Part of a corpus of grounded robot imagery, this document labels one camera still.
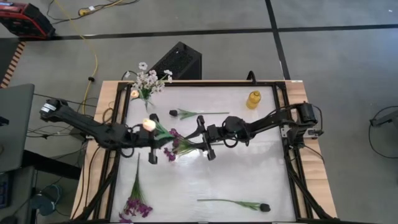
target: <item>desk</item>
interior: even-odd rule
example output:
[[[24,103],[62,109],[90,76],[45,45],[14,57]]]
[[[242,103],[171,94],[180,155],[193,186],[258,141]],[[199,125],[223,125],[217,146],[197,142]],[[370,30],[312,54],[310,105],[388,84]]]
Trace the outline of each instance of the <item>desk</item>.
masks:
[[[216,80],[200,80],[200,81],[175,81],[176,83],[183,83],[183,82],[242,82],[241,80],[231,80],[231,81],[216,81]],[[267,82],[285,82],[285,81],[267,81]],[[105,110],[109,107],[113,107],[115,97],[116,97],[116,92],[118,89],[118,84],[119,81],[105,81],[103,82],[102,88],[101,88],[101,93],[99,94],[99,100],[98,100],[98,105],[95,113],[95,120],[101,122],[103,119],[103,114]],[[307,95],[305,93],[304,89],[304,84],[302,81],[286,81],[285,82],[286,90],[287,90],[287,96],[289,99],[289,103],[302,103],[303,101],[308,101],[307,100]],[[119,108],[117,109],[117,122],[120,122],[121,119],[121,113],[123,108],[123,99],[124,97],[121,97],[121,102],[119,104]],[[105,115],[105,119],[111,116],[111,113]],[[318,151],[320,153],[320,148],[317,140],[305,140],[305,144],[314,150]],[[86,157],[85,157],[85,164],[89,164],[93,154],[97,148],[97,143],[96,142],[89,142],[87,151],[86,151]],[[98,190],[99,182],[100,182],[100,176],[101,176],[101,170],[103,166],[103,161],[104,161],[104,155],[105,155],[105,150],[100,150],[96,153],[95,157],[93,158],[93,163],[91,167],[91,173],[90,173],[90,189],[87,190],[87,179],[85,179],[84,187],[82,186],[82,175],[80,176],[80,181],[79,181],[79,186],[76,192],[76,197],[75,197],[75,203],[73,205],[73,211],[76,210],[78,206],[78,202],[80,200],[80,195],[81,191],[83,188],[83,198],[81,200],[80,206],[77,208],[76,214],[80,214],[81,211],[83,210],[83,206],[85,204],[85,197],[86,195],[88,196],[88,202],[91,201],[93,196]],[[331,197],[331,192],[329,188],[329,183],[328,179],[326,176],[326,171],[325,167],[322,163],[322,160],[313,152],[301,149],[300,151],[300,156],[302,158],[302,165],[303,165],[303,171],[305,175],[305,180],[307,183],[307,188],[309,191],[312,193],[314,198],[317,200],[317,202],[324,208],[324,210],[329,213],[329,215],[335,217],[336,216],[336,211],[335,211],[335,206],[333,203],[333,199]],[[112,166],[113,160],[111,159],[109,161],[109,169]],[[88,177],[88,166],[85,166],[84,170],[84,176]],[[101,207],[99,210],[99,218],[105,218],[105,213],[106,213],[106,204],[108,202],[108,195],[109,195],[109,188],[108,190],[104,193],[102,202],[101,202]],[[300,209],[300,214],[301,217],[305,218],[307,217],[305,213],[305,204],[304,204],[304,199],[302,197],[302,194],[300,193],[299,189],[297,189],[297,198],[298,198],[298,205]]]

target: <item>gray floor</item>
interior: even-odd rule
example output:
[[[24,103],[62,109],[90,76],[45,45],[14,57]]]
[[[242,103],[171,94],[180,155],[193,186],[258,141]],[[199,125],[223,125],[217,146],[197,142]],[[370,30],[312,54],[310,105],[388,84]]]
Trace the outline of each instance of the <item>gray floor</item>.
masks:
[[[94,1],[77,1],[65,8],[72,14]],[[50,0],[35,0],[42,11]],[[272,1],[279,27],[398,24],[395,1]],[[62,17],[56,5],[51,15]],[[264,1],[155,1],[105,9],[76,22],[84,34],[113,34],[193,29],[270,27]],[[61,35],[75,35],[69,24],[56,26]],[[0,37],[10,36],[0,29]],[[312,103],[323,110],[325,134],[320,138],[326,171],[338,216],[343,220],[396,223],[398,220],[398,161],[372,152],[369,119],[381,108],[396,105],[398,95],[397,29],[281,33],[292,79],[304,80]],[[118,80],[141,61],[150,66],[178,41],[203,54],[204,79],[281,79],[272,34],[231,34],[92,40],[99,59],[98,97],[103,80]],[[81,40],[29,42],[11,85],[33,83],[36,92],[81,101],[93,55]],[[34,98],[31,128],[46,125],[38,111],[45,98]],[[387,125],[373,130],[375,147],[398,155],[397,131]],[[73,152],[72,137],[30,139],[27,148],[46,156]],[[43,175],[43,185],[51,179]],[[76,182],[62,184],[72,189]],[[70,212],[72,201],[63,202]],[[57,215],[39,223],[61,220]]]

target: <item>black speaker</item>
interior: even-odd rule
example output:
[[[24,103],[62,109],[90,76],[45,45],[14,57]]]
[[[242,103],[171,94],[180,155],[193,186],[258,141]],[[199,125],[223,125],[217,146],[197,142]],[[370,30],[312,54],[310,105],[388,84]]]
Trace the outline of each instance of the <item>black speaker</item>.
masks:
[[[174,80],[201,80],[201,53],[178,42],[150,70],[155,70],[159,79],[164,70],[170,70]]]

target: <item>red equipment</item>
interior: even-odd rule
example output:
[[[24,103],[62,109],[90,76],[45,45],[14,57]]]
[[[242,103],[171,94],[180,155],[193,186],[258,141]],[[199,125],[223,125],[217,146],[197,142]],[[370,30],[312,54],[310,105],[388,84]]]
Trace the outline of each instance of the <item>red equipment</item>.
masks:
[[[48,39],[55,33],[50,21],[30,3],[0,1],[0,22],[19,37]]]

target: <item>yellow bottle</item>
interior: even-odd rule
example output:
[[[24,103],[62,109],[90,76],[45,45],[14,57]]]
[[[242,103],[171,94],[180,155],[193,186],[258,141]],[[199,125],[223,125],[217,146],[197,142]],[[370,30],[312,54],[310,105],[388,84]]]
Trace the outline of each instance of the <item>yellow bottle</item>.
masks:
[[[249,109],[256,109],[256,107],[257,107],[257,105],[259,104],[259,102],[260,102],[260,100],[261,100],[261,94],[260,94],[260,91],[253,91],[253,92],[251,92],[250,93],[250,95],[249,95],[249,98],[248,98],[248,100],[247,100],[247,102],[246,102],[246,106],[249,108]]]

